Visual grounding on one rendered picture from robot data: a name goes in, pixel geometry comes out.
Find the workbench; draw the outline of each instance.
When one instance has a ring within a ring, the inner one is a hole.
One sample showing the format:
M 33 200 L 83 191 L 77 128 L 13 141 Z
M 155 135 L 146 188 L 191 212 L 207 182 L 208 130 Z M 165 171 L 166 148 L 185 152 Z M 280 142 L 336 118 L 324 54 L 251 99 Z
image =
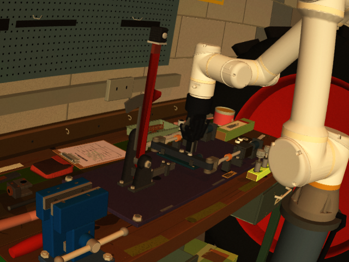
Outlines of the workbench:
M 174 122 L 178 120 L 178 117 L 168 120 L 169 122 Z M 262 133 L 252 130 L 244 136 L 246 137 L 258 137 Z M 22 163 L 24 168 L 30 167 L 33 163 L 39 162 L 44 159 L 49 159 L 56 155 L 52 152 L 52 149 L 60 149 L 64 147 L 74 146 L 78 144 L 84 144 L 88 142 L 94 142 L 99 140 L 106 140 L 112 144 L 122 142 L 128 139 L 126 135 L 126 130 L 110 133 L 102 136 L 97 136 L 91 139 L 78 141 L 75 143 L 62 145 L 57 148 L 51 148 L 43 151 L 38 151 L 30 153 L 24 156 L 16 157 L 13 159 L 8 159 L 0 162 L 0 166 L 7 166 L 15 163 Z M 270 145 L 271 142 L 275 141 L 276 138 L 268 136 L 264 139 L 265 145 Z M 112 163 L 107 163 L 100 166 L 93 166 L 88 169 L 77 170 L 70 174 L 71 176 L 81 175 L 84 172 L 88 172 L 94 169 L 98 169 Z M 0 194 L 0 219 L 8 218 L 11 216 L 20 215 L 22 213 L 35 210 L 35 203 L 28 204 L 24 207 L 19 207 L 12 211 L 7 210 L 7 206 L 13 205 L 24 200 L 33 198 L 35 193 L 39 190 L 49 188 L 62 183 L 62 178 L 56 177 L 50 180 L 45 180 L 41 183 L 36 183 L 33 185 L 31 190 L 33 194 L 20 199 L 14 199 L 7 194 Z M 218 224 L 220 221 L 231 215 L 232 213 L 239 210 L 241 207 L 246 205 L 248 202 L 252 201 L 255 197 L 266 191 L 272 185 L 276 183 L 272 174 L 260 179 L 257 183 L 258 185 L 252 187 L 249 190 L 242 190 L 246 184 L 250 183 L 251 180 L 246 178 L 246 173 L 243 173 L 230 181 L 218 186 L 212 191 L 196 198 L 195 200 L 184 204 L 178 209 L 172 210 L 171 212 L 143 225 L 140 227 L 135 227 L 122 219 L 114 216 L 108 212 L 108 215 L 95 223 L 95 238 L 98 240 L 106 235 L 112 234 L 118 231 L 121 227 L 127 227 L 129 230 L 129 235 L 125 237 L 118 238 L 106 245 L 101 247 L 101 250 L 106 253 L 111 253 L 115 258 L 115 261 L 131 262 L 131 261 L 147 261 L 147 262 L 157 262 L 161 258 L 167 256 L 168 254 L 174 252 L 181 246 L 185 245 L 192 239 L 196 238 L 206 230 L 210 229 L 214 225 Z M 192 223 L 186 220 L 186 218 L 194 215 L 216 203 L 223 203 L 226 206 L 219 209 L 218 211 L 212 213 L 211 215 L 200 219 L 199 221 Z M 42 248 L 36 250 L 30 254 L 24 255 L 13 259 L 8 252 L 8 249 L 17 243 L 23 241 L 24 239 L 41 233 L 41 220 L 32 221 L 21 226 L 17 226 L 11 229 L 4 230 L 0 232 L 0 255 L 7 262 L 37 262 L 38 255 L 43 250 Z M 142 244 L 148 240 L 154 239 L 157 236 L 162 236 L 167 239 L 166 242 L 150 249 L 146 250 L 138 255 L 131 256 L 125 252 L 125 250 Z

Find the cinder block wall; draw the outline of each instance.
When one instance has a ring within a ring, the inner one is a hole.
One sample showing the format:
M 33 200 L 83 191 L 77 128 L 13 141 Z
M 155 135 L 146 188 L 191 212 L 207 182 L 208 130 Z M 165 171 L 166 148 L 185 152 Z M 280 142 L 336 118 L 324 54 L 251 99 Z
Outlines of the cinder block wall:
M 255 38 L 264 40 L 264 27 L 294 25 L 300 19 L 294 9 L 296 3 L 297 0 L 225 0 L 224 5 L 219 5 L 201 0 L 180 0 L 176 28 L 172 32 L 170 63 L 159 67 L 158 74 L 177 73 L 182 79 L 179 87 L 162 90 L 157 103 L 186 97 L 197 43 L 220 45 L 223 55 L 236 57 L 231 46 Z M 0 96 L 146 75 L 147 68 L 143 67 L 9 82 L 0 84 Z M 125 99 L 106 102 L 99 98 L 0 116 L 0 134 L 124 109 L 124 102 Z

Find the yellow sign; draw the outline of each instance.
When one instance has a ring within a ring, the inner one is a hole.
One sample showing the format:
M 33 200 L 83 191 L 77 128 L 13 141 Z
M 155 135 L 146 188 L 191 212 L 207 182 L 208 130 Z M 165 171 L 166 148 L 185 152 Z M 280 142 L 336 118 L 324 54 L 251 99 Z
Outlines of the yellow sign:
M 224 0 L 199 0 L 203 2 L 213 3 L 213 4 L 221 4 L 223 5 Z

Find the cup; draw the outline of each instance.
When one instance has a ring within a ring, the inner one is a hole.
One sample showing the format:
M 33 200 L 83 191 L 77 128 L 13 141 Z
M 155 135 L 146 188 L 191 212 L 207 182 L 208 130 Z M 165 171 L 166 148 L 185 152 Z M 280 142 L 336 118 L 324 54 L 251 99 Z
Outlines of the cup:
M 224 126 L 234 121 L 235 110 L 217 106 L 214 110 L 213 123 Z

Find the clipboard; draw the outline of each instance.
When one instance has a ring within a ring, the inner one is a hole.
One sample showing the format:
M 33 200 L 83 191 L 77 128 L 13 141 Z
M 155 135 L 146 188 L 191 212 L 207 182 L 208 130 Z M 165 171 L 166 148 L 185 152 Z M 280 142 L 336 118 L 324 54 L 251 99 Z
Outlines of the clipboard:
M 125 159 L 126 151 L 105 140 L 53 150 L 79 169 Z

